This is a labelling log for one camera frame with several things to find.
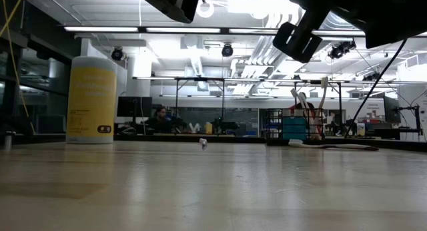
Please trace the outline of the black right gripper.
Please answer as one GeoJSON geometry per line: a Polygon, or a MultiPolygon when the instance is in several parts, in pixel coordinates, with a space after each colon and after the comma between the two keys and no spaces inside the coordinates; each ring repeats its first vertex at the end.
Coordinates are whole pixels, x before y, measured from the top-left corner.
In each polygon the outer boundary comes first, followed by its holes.
{"type": "Polygon", "coordinates": [[[311,60],[323,39],[313,34],[318,30],[329,12],[333,12],[348,23],[358,27],[366,21],[358,17],[362,0],[290,0],[298,4],[299,20],[296,24],[281,24],[272,43],[282,53],[295,61],[307,63],[311,60]]]}

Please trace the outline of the black monitor on arm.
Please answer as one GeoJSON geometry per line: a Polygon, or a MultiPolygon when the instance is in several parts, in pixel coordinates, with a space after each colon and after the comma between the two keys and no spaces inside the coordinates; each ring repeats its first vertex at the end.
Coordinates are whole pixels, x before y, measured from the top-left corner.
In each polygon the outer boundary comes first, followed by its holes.
{"type": "Polygon", "coordinates": [[[403,128],[395,128],[398,133],[417,133],[419,136],[424,135],[424,130],[421,128],[420,106],[400,106],[397,99],[384,96],[384,111],[385,121],[389,124],[400,124],[401,118],[404,117],[403,111],[412,111],[415,117],[416,127],[411,128],[409,125],[403,128]]]}

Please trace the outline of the person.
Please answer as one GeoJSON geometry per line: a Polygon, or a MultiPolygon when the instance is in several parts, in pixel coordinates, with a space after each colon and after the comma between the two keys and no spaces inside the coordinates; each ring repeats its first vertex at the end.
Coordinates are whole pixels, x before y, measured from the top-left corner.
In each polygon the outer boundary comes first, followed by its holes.
{"type": "Polygon", "coordinates": [[[310,116],[315,118],[316,116],[316,108],[310,102],[307,102],[305,105],[298,102],[296,105],[290,107],[291,114],[298,117],[307,117],[308,109],[310,110],[310,116]]]}
{"type": "Polygon", "coordinates": [[[158,107],[154,116],[149,118],[146,124],[154,133],[168,134],[172,131],[172,124],[166,117],[166,108],[164,106],[158,107]]]}

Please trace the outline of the long light bar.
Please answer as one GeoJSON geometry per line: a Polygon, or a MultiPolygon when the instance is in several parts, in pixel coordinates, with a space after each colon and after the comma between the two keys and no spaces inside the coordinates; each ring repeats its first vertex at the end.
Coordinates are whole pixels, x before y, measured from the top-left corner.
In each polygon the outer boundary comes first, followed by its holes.
{"type": "MultiPolygon", "coordinates": [[[[74,33],[152,33],[152,34],[218,34],[218,35],[275,35],[278,29],[228,28],[228,27],[114,27],[114,26],[64,26],[74,33]]],[[[320,37],[365,37],[362,31],[315,30],[320,37]]]]}

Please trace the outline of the black computer monitor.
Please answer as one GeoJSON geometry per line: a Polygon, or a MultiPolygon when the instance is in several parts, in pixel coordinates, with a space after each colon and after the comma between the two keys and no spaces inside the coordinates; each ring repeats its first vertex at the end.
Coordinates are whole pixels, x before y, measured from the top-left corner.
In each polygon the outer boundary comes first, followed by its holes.
{"type": "Polygon", "coordinates": [[[151,117],[151,110],[151,97],[120,96],[118,98],[117,116],[132,118],[130,126],[139,134],[145,133],[145,119],[151,117]]]}

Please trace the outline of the yellow cylindrical can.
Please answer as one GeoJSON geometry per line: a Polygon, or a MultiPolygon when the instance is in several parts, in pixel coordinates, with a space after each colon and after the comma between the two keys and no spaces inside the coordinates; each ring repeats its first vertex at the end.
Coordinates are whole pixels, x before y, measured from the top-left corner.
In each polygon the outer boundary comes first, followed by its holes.
{"type": "Polygon", "coordinates": [[[110,144],[116,109],[117,65],[109,59],[79,56],[72,60],[66,142],[110,144]]]}

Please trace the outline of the black metal frame station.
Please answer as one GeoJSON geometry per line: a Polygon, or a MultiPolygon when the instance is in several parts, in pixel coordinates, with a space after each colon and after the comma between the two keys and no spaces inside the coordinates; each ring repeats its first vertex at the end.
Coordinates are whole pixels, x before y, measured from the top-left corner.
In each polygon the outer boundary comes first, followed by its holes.
{"type": "Polygon", "coordinates": [[[174,80],[176,81],[176,89],[175,89],[175,109],[174,109],[174,118],[175,120],[178,118],[178,95],[179,95],[179,90],[188,82],[188,81],[194,81],[194,82],[213,82],[214,84],[217,85],[217,82],[222,82],[222,86],[218,86],[219,89],[221,90],[222,94],[220,97],[222,99],[222,114],[220,117],[220,121],[224,120],[224,114],[225,114],[225,79],[219,78],[219,77],[202,77],[202,76],[196,76],[196,77],[175,77],[174,80]]]}

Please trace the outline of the black aluminium table frame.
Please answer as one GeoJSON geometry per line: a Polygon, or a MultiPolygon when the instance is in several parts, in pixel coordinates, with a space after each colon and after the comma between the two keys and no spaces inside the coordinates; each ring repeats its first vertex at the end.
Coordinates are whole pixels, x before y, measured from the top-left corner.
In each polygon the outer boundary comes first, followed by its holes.
{"type": "MultiPolygon", "coordinates": [[[[226,143],[226,144],[266,144],[265,138],[245,138],[234,136],[205,136],[208,143],[226,143]]],[[[152,135],[152,136],[121,136],[113,137],[115,141],[133,141],[133,142],[198,142],[200,137],[196,135],[152,135]]],[[[15,135],[13,145],[23,144],[43,144],[64,142],[64,134],[36,134],[33,136],[15,135]]],[[[374,146],[378,149],[404,150],[411,152],[422,152],[427,154],[427,142],[405,142],[396,140],[374,140],[365,138],[329,138],[322,140],[318,144],[360,144],[365,146],[374,146]]]]}

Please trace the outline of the small grey post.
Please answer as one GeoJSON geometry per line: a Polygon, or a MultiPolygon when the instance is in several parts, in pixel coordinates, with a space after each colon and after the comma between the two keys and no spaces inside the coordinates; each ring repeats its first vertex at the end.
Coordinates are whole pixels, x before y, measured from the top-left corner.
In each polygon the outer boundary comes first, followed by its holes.
{"type": "Polygon", "coordinates": [[[13,138],[15,137],[15,132],[6,131],[4,134],[4,150],[10,150],[13,145],[13,138]]]}

